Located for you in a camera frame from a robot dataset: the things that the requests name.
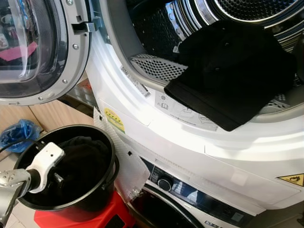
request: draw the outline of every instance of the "red stool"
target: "red stool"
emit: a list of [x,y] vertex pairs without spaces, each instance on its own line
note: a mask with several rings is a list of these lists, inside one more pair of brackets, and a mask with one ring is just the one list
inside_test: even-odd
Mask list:
[[135,224],[135,219],[129,214],[128,208],[116,191],[109,205],[92,220],[74,222],[58,213],[36,211],[34,221],[41,228],[131,228]]

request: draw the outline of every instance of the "blue plastic bag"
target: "blue plastic bag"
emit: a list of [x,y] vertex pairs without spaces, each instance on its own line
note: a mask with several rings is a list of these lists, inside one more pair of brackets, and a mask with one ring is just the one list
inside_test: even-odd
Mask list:
[[[0,135],[0,148],[9,145],[20,139],[36,140],[40,135],[41,128],[30,120],[19,120],[18,123],[5,129]],[[32,143],[20,142],[6,150],[9,152],[21,153],[25,151]]]

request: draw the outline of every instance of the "machine door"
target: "machine door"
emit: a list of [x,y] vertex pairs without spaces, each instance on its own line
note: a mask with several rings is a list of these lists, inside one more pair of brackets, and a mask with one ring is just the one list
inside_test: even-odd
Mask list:
[[0,105],[45,103],[76,84],[94,30],[90,9],[84,0],[0,1]]

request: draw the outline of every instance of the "door glass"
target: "door glass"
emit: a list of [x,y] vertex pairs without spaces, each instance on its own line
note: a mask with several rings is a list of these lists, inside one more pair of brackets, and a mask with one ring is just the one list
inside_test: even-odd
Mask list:
[[51,87],[64,69],[67,31],[58,0],[0,0],[0,98]]

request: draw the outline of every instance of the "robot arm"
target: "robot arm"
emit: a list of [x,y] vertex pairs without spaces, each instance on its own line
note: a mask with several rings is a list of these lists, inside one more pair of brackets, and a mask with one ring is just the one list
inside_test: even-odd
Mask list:
[[38,193],[47,185],[47,174],[64,157],[64,151],[54,143],[48,143],[25,169],[0,172],[0,228],[3,228],[12,212],[15,200],[27,192]]

